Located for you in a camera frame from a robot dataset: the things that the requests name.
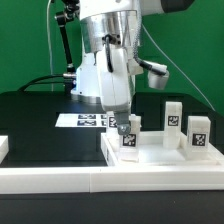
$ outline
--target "white robot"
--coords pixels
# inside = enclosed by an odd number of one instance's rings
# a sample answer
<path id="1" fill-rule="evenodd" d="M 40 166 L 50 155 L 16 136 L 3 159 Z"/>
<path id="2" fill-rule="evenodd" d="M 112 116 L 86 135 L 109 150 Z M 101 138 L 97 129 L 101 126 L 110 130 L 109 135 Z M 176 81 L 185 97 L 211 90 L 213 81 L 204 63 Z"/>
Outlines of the white robot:
<path id="1" fill-rule="evenodd" d="M 185 10 L 193 1 L 63 0 L 63 15 L 68 21 L 78 17 L 83 37 L 83 61 L 74 76 L 73 99 L 89 103 L 100 99 L 106 112 L 114 112 L 118 133 L 128 135 L 134 76 L 147 69 L 149 86 L 158 89 L 169 77 L 167 66 L 138 57 L 142 15 Z"/>

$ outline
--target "white box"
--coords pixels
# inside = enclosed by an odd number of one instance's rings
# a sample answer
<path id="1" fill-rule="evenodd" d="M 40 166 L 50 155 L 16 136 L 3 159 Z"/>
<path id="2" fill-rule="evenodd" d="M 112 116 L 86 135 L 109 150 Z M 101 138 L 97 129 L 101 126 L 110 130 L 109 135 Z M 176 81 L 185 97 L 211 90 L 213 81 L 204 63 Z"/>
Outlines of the white box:
<path id="1" fill-rule="evenodd" d="M 211 122 L 208 117 L 189 116 L 186 152 L 189 158 L 203 159 L 208 152 Z"/>
<path id="2" fill-rule="evenodd" d="M 105 133 L 101 134 L 101 149 L 108 166 L 220 166 L 224 165 L 224 156 L 211 144 L 208 144 L 208 150 L 205 157 L 198 157 L 194 154 L 188 156 L 186 149 L 187 136 L 180 135 L 180 147 L 178 149 L 169 149 L 163 147 L 163 131 L 140 132 L 138 145 L 138 162 L 125 161 L 119 157 L 119 141 L 117 139 L 108 139 Z"/>
<path id="3" fill-rule="evenodd" d="M 166 102 L 163 147 L 179 148 L 181 135 L 182 103 Z"/>
<path id="4" fill-rule="evenodd" d="M 137 162 L 141 117 L 131 115 L 129 120 L 131 122 L 130 134 L 119 136 L 119 159 Z"/>
<path id="5" fill-rule="evenodd" d="M 117 132 L 117 123 L 114 117 L 114 113 L 112 111 L 107 112 L 107 129 L 106 129 L 108 138 L 118 138 Z"/>

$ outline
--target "white platform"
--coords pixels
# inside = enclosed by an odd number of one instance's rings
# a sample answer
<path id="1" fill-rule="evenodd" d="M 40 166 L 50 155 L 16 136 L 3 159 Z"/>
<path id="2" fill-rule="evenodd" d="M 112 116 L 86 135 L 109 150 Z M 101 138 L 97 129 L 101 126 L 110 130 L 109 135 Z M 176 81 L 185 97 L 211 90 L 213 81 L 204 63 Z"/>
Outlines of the white platform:
<path id="1" fill-rule="evenodd" d="M 186 149 L 187 137 L 181 133 L 180 147 L 178 149 L 163 147 L 163 131 L 140 132 L 139 135 L 139 161 L 124 161 L 119 159 L 119 138 L 107 138 L 102 134 L 101 149 L 108 166 L 221 166 L 224 164 L 224 156 L 211 144 L 208 145 L 206 153 L 199 150 L 192 152 L 192 157 Z"/>
<path id="2" fill-rule="evenodd" d="M 188 160 L 181 149 L 155 153 L 162 132 L 141 133 L 137 164 L 118 161 L 116 143 L 112 146 L 105 137 L 102 150 L 109 167 L 1 168 L 0 194 L 224 189 L 224 157 L 212 145 L 207 159 Z M 145 157 L 146 151 L 151 156 Z"/>

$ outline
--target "green wall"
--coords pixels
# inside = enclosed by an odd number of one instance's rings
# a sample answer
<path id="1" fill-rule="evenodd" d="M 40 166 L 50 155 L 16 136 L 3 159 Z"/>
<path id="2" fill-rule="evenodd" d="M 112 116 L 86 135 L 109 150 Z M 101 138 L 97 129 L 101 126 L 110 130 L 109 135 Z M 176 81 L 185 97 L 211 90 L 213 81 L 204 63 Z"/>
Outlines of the green wall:
<path id="1" fill-rule="evenodd" d="M 0 8 L 0 92 L 17 90 L 31 79 L 50 74 L 46 8 L 48 0 L 1 0 Z M 54 14 L 63 10 L 61 1 L 51 6 L 51 35 L 54 73 L 66 68 Z M 224 115 L 224 0 L 195 0 L 185 12 L 146 16 L 143 22 L 166 54 L 195 82 Z M 78 21 L 68 24 L 74 64 L 81 63 L 81 35 Z M 143 58 L 167 64 L 170 71 L 167 92 L 188 93 L 205 102 L 180 72 L 164 58 L 143 34 Z M 147 87 L 146 74 L 137 76 L 136 90 Z M 32 87 L 32 90 L 48 87 Z"/>

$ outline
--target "cable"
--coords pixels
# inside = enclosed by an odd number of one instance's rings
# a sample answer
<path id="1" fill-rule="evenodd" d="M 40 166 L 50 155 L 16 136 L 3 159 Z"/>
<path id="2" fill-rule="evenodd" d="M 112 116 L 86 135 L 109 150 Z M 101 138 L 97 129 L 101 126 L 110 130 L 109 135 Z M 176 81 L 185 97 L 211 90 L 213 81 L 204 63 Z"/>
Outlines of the cable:
<path id="1" fill-rule="evenodd" d="M 50 72 L 51 75 L 54 74 L 53 69 L 53 56 L 52 56 L 52 44 L 51 44 L 51 30 L 50 30 L 50 5 L 51 1 L 49 0 L 47 4 L 47 40 L 48 40 L 48 50 L 49 50 L 49 59 L 50 59 Z"/>
<path id="2" fill-rule="evenodd" d="M 43 85 L 43 84 L 64 84 L 64 82 L 37 82 L 37 83 L 29 83 L 29 84 L 27 84 L 27 85 L 24 85 L 23 86 L 23 89 L 19 89 L 19 91 L 24 91 L 25 89 L 27 89 L 29 86 L 33 86 L 33 85 Z"/>
<path id="3" fill-rule="evenodd" d="M 142 26 L 142 15 L 141 15 L 141 6 L 139 0 L 136 1 L 136 6 L 137 6 L 137 28 L 134 36 L 134 41 L 133 41 L 133 56 L 135 61 L 138 64 L 141 64 L 141 59 L 138 57 L 138 41 L 141 33 L 141 26 Z"/>
<path id="4" fill-rule="evenodd" d="M 154 46 L 159 50 L 159 52 L 191 83 L 191 85 L 201 94 L 201 96 L 205 99 L 205 101 L 210 105 L 213 111 L 215 111 L 215 108 L 213 107 L 212 103 L 208 100 L 208 98 L 204 95 L 204 93 L 197 87 L 197 85 L 173 62 L 168 55 L 158 46 L 158 44 L 155 42 L 155 40 L 152 38 L 152 36 L 149 34 L 147 29 L 144 25 L 142 25 L 143 30 L 147 34 L 148 38 L 151 40 L 151 42 L 154 44 Z"/>
<path id="5" fill-rule="evenodd" d="M 110 73 L 114 71 L 112 62 L 111 62 L 111 53 L 110 53 L 110 37 L 105 37 L 105 50 L 106 50 L 106 58 L 107 58 L 107 69 Z"/>
<path id="6" fill-rule="evenodd" d="M 35 84 L 38 84 L 38 83 L 41 83 L 39 81 L 42 81 L 42 80 L 46 80 L 46 79 L 54 79 L 54 78 L 63 78 L 63 75 L 49 75 L 49 76 L 42 76 L 42 77 L 39 77 L 39 78 L 36 78 L 36 79 L 33 79 L 32 81 L 28 82 L 27 84 L 25 84 L 24 86 L 20 87 L 18 89 L 18 91 L 21 91 L 23 92 L 27 87 L 29 87 L 30 85 L 35 85 Z"/>

